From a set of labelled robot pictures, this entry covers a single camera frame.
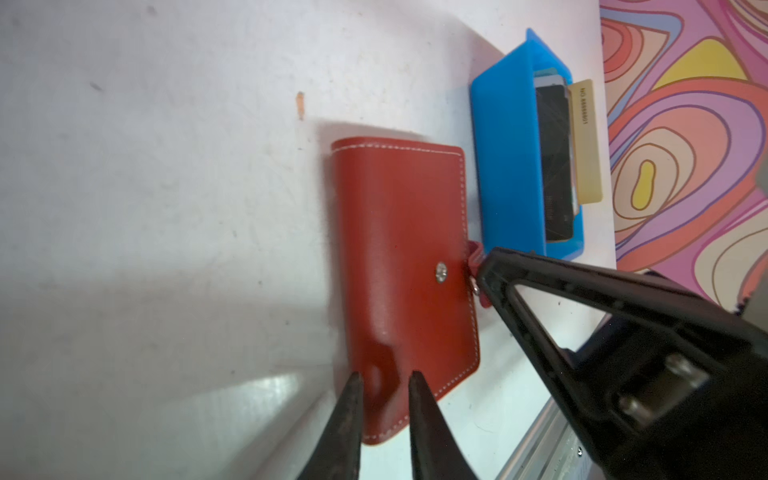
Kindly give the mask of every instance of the wallet strap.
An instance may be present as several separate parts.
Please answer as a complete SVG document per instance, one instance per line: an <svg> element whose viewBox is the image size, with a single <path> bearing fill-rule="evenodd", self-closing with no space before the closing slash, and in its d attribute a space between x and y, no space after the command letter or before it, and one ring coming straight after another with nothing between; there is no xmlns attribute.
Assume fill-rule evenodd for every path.
<svg viewBox="0 0 768 480"><path fill-rule="evenodd" d="M482 242L469 241L469 258L467 263L469 264L469 276L472 278L472 289L475 291L475 295L480 297L480 305L483 308L491 308L491 300L480 291L477 284L478 271L485 260L485 249L482 246Z"/></svg>

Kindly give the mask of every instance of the card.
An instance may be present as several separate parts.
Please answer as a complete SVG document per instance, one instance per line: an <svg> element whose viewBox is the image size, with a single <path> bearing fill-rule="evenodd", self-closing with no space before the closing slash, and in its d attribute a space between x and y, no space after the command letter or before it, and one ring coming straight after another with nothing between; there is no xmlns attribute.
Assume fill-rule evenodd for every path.
<svg viewBox="0 0 768 480"><path fill-rule="evenodd" d="M593 204L603 200L603 187L592 80L568 85L568 90L571 93L571 132L576 196L581 205Z"/></svg>
<svg viewBox="0 0 768 480"><path fill-rule="evenodd" d="M546 75L557 75L558 70L555 67L545 68L544 70L537 70L533 72L534 77L544 77Z"/></svg>
<svg viewBox="0 0 768 480"><path fill-rule="evenodd" d="M533 77L533 86L535 88L548 87L550 85L565 85L565 79L557 73Z"/></svg>

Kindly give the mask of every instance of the black card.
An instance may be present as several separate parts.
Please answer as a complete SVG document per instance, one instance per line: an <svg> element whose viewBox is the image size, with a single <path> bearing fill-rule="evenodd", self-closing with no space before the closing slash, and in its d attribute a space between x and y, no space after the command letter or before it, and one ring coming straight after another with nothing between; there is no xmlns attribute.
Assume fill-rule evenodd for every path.
<svg viewBox="0 0 768 480"><path fill-rule="evenodd" d="M541 173L544 180L544 226L548 242L574 236L571 189L571 116L564 85L536 88Z"/></svg>

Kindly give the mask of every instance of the gold card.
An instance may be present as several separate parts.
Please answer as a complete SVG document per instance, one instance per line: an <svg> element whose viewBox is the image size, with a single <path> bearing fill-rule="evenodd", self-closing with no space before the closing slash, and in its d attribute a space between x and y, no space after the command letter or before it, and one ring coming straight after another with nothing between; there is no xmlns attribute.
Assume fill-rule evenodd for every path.
<svg viewBox="0 0 768 480"><path fill-rule="evenodd" d="M603 187L592 80L570 84L568 91L571 94L571 141L574 148L576 198L581 205L593 204L603 200Z"/></svg>

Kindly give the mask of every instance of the screw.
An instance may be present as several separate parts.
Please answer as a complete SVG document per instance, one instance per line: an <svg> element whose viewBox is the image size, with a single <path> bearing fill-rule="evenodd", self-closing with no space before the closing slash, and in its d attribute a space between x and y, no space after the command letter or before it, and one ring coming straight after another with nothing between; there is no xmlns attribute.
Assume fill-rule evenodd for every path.
<svg viewBox="0 0 768 480"><path fill-rule="evenodd" d="M648 407L632 395L619 398L619 409L624 414L637 420L640 426L651 424L655 420L655 414Z"/></svg>
<svg viewBox="0 0 768 480"><path fill-rule="evenodd" d="M664 366L666 366L667 370L670 372L679 376L683 380L688 381L690 386L695 389L699 388L710 378L707 372L704 372L702 369L696 367L693 363L690 362L690 360L685 358L680 353L672 353L667 355L667 358L664 359Z"/></svg>

